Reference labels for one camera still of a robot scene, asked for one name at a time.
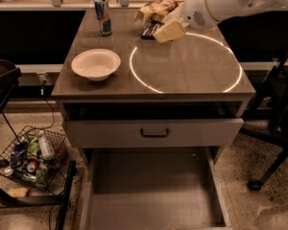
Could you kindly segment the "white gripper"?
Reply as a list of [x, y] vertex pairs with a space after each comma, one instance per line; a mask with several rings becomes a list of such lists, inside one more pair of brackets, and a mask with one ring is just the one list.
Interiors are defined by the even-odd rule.
[[183, 37], [186, 34], [181, 25], [183, 19], [197, 31], [214, 27], [219, 23], [211, 14], [207, 0], [185, 0], [182, 5], [178, 5], [161, 19], [161, 26], [153, 33], [155, 40], [163, 43]]

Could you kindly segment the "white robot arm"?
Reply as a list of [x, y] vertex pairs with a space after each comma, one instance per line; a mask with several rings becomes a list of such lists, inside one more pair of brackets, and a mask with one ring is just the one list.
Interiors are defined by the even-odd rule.
[[288, 11], [288, 0], [184, 0], [166, 15], [153, 37], [159, 42], [180, 38], [186, 29], [203, 31], [236, 16]]

